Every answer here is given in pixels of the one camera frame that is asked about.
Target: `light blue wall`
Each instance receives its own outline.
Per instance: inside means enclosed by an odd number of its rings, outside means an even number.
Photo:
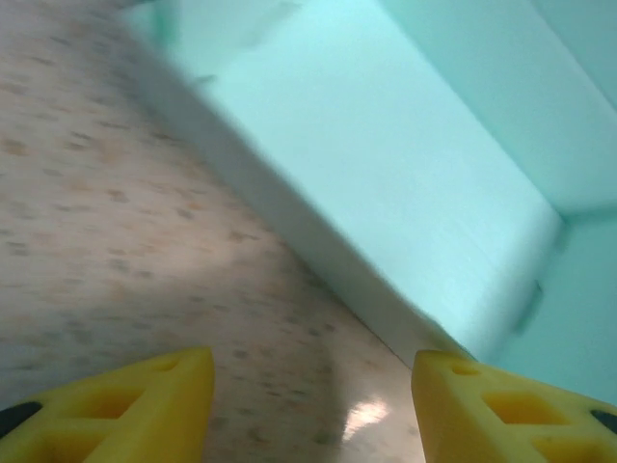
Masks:
[[[560,218],[379,2],[307,2],[203,97],[410,310],[503,340]]]
[[[575,224],[566,246],[496,363],[617,405],[617,217]]]
[[[558,210],[617,204],[613,108],[530,0],[381,1]],[[617,85],[615,2],[539,2],[572,42],[595,29],[577,49]]]
[[[211,77],[293,10],[281,0],[157,0],[158,36],[190,81]]]
[[[533,0],[613,105],[617,104],[617,2]]]

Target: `floor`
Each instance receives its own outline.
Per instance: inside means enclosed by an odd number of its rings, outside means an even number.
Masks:
[[[0,0],[0,407],[209,344],[204,461],[423,461],[409,370],[135,101],[123,3]]]

